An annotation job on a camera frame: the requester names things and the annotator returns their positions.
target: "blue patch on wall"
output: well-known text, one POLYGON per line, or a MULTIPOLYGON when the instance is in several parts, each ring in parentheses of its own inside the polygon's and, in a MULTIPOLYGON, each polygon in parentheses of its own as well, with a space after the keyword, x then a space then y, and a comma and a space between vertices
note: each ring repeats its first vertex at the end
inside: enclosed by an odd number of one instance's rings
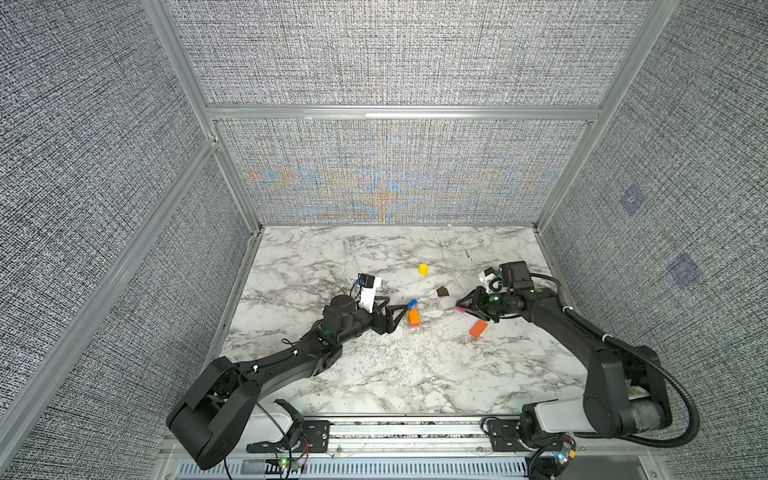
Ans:
POLYGON ((647 200, 647 198, 645 197, 643 191, 640 189, 640 185, 632 184, 621 195, 620 202, 630 215, 634 215, 640 210, 640 207, 643 206, 645 200, 647 200))
POLYGON ((681 290, 690 288, 704 278, 704 272, 687 253, 681 253, 669 262, 667 273, 681 290))

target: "gray panel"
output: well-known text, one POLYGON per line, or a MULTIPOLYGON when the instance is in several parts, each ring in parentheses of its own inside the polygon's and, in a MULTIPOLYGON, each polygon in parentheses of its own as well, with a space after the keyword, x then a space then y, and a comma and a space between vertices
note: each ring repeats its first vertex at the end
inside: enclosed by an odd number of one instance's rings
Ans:
POLYGON ((0 413, 202 136, 140 2, 2 9, 0 413))
POLYGON ((211 160, 3 479, 146 478, 165 416, 200 372, 249 236, 211 160))
POLYGON ((211 103, 597 104, 651 3, 169 0, 168 8, 211 103))
POLYGON ((267 223, 532 223, 583 121, 222 120, 267 223))
POLYGON ((767 65, 767 3, 682 2, 544 234, 586 315, 697 400, 682 480, 765 476, 767 65))

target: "orange block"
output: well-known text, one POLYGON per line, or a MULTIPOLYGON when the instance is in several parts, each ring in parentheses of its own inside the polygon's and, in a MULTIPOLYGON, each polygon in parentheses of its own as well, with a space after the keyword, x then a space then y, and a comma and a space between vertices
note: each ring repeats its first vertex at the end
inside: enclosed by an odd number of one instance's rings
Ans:
POLYGON ((422 324, 419 318, 419 311, 417 309, 408 311, 408 323, 410 326, 419 326, 422 324))
POLYGON ((478 320, 475 326, 469 329, 469 335, 472 335, 476 339, 478 339, 480 338, 480 335, 483 333, 483 330, 485 330, 486 328, 488 328, 488 322, 484 320, 478 320))

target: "textured wall panel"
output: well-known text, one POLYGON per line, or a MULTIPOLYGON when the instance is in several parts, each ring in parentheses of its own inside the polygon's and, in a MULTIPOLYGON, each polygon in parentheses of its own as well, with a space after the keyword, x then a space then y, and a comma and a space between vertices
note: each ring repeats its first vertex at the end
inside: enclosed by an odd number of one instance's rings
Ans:
POLYGON ((138 0, 0 12, 2 414, 202 134, 138 0))
POLYGON ((272 223, 527 223, 583 121, 226 120, 272 223))
POLYGON ((3 479, 146 478, 165 416, 200 372, 249 235, 211 160, 3 479))
POLYGON ((545 232, 587 316, 697 400, 680 480, 766 475, 767 131, 768 3, 685 0, 545 232))
POLYGON ((213 103, 597 104, 651 0, 168 0, 213 103))

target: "marble tabletop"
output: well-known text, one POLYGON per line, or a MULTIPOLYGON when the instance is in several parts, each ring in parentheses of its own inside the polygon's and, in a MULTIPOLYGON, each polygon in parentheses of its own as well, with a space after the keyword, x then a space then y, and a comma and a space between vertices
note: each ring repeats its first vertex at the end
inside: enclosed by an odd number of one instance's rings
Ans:
POLYGON ((523 319, 491 323, 453 309, 488 266, 524 260, 548 273, 525 227, 268 227, 222 355, 256 359, 286 347, 321 317, 358 273, 382 277, 392 304, 416 299, 422 325, 364 333, 333 367, 278 390, 311 413, 518 413, 525 403, 579 396, 587 372, 559 342, 523 319), (419 264, 429 265, 426 276, 419 264), (445 286, 450 296, 438 298, 445 286))

